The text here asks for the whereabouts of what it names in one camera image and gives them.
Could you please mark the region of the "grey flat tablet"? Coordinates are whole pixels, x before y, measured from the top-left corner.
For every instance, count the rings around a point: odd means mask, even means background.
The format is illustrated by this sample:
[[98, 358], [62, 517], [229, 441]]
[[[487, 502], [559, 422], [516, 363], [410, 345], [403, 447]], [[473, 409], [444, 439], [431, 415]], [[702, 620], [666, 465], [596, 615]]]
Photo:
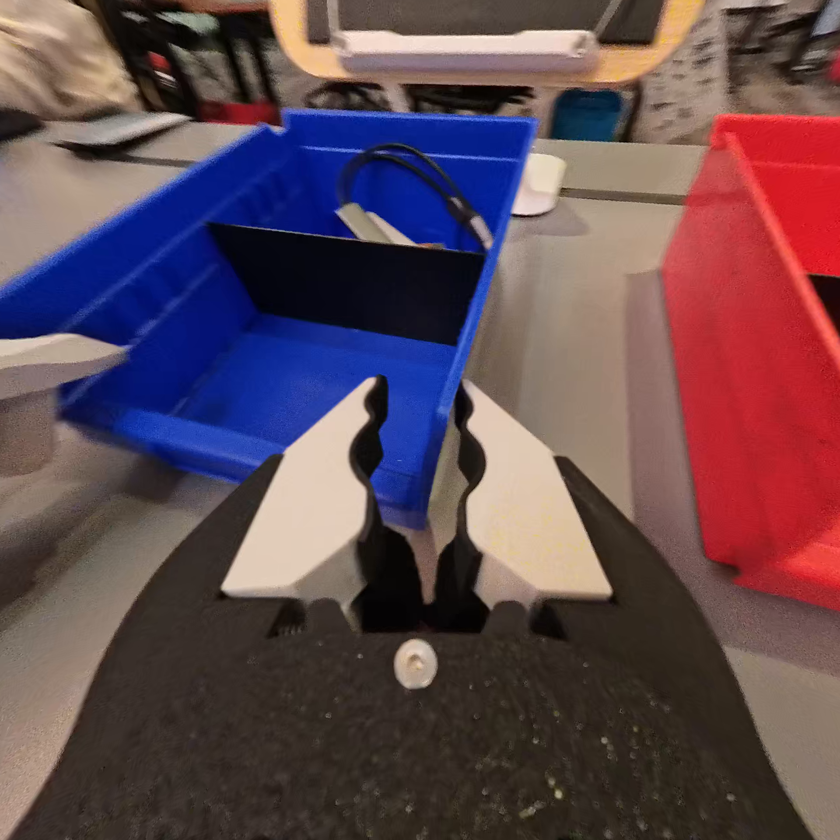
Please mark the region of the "grey flat tablet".
[[86, 122], [50, 122], [44, 141], [72, 151], [114, 151], [192, 121], [177, 112], [136, 112]]

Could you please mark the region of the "black bin divider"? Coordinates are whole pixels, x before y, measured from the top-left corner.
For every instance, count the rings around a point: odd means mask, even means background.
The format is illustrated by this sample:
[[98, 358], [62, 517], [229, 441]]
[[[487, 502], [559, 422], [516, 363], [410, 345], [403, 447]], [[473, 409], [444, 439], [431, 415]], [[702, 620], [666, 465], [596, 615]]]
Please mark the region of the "black bin divider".
[[259, 313], [455, 346], [486, 279], [470, 251], [206, 225]]
[[835, 331], [839, 334], [840, 326], [840, 279], [839, 276], [824, 274], [808, 275], [816, 295], [820, 298], [826, 313], [831, 319]]

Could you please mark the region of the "blue plastic bin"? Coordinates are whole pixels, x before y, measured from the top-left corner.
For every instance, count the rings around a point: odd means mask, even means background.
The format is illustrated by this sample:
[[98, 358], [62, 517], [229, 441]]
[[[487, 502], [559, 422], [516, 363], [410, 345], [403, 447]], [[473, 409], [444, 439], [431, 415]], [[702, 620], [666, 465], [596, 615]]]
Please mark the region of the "blue plastic bin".
[[[77, 333], [121, 365], [62, 387], [63, 417], [195, 474], [240, 482], [363, 380], [388, 414], [373, 487], [384, 518], [423, 529], [450, 410], [496, 271], [536, 122], [514, 117], [287, 110], [2, 286], [2, 338]], [[259, 313], [207, 230], [242, 224], [351, 238], [335, 185], [356, 153], [409, 144], [455, 180], [495, 236], [485, 254], [413, 175], [374, 163], [353, 199], [415, 246], [486, 258], [455, 346]]]

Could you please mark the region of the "grey USB hub with cable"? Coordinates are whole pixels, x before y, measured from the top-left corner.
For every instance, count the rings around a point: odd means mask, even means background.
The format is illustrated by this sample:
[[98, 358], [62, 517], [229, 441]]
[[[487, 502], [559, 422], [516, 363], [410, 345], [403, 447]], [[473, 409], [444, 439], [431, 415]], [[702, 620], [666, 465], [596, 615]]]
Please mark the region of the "grey USB hub with cable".
[[483, 253], [488, 254], [492, 250], [495, 236], [455, 180], [431, 156], [406, 143], [379, 143], [362, 150], [346, 162], [338, 176], [335, 192], [339, 205], [335, 213], [358, 240], [415, 246], [411, 239], [383, 217], [365, 210], [354, 201], [357, 176], [366, 166], [374, 163], [391, 165], [413, 175], [441, 199], [456, 227], [462, 233], [468, 233]]

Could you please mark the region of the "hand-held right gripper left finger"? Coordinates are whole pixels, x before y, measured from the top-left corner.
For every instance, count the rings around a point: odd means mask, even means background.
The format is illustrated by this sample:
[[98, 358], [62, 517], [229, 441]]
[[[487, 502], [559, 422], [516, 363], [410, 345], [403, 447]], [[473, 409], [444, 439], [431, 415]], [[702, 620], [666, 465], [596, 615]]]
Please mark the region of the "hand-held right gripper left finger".
[[384, 524], [371, 482], [388, 387], [383, 375], [363, 380], [286, 449], [224, 577], [226, 597], [330, 599], [364, 632], [422, 625], [413, 550]]

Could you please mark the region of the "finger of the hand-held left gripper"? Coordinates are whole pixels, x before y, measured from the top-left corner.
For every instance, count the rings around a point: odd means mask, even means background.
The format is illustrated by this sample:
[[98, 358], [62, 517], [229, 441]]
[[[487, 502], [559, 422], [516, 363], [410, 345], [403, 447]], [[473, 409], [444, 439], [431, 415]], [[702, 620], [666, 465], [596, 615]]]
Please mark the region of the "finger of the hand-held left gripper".
[[35, 473], [52, 459], [61, 386], [108, 371], [128, 355], [75, 333], [2, 339], [2, 477]]

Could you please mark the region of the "teal bag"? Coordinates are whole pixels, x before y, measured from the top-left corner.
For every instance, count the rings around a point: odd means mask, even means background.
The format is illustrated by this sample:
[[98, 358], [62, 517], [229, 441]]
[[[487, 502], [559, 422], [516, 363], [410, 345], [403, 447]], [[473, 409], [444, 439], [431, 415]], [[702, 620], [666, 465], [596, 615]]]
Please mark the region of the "teal bag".
[[614, 90], [570, 89], [554, 102], [549, 124], [552, 140], [612, 142], [624, 109]]

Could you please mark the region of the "red plastic bin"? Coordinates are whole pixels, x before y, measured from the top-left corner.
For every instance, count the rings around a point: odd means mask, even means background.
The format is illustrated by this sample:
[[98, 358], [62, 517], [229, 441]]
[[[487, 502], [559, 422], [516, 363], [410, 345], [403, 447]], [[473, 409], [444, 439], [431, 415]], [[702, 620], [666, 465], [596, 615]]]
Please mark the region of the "red plastic bin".
[[839, 119], [726, 114], [661, 268], [701, 538], [741, 586], [839, 609]]
[[276, 104], [268, 100], [201, 101], [197, 106], [197, 118], [205, 123], [281, 126], [280, 110]]

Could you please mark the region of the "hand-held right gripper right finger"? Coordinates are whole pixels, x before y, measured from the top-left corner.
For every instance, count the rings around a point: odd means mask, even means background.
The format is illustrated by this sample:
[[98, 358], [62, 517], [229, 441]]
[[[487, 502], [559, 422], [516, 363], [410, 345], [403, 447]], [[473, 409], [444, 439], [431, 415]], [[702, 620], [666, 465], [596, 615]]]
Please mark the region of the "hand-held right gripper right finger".
[[473, 382], [455, 399], [466, 488], [437, 562], [432, 619], [480, 630], [502, 603], [525, 613], [553, 600], [609, 602], [614, 590], [552, 449]]

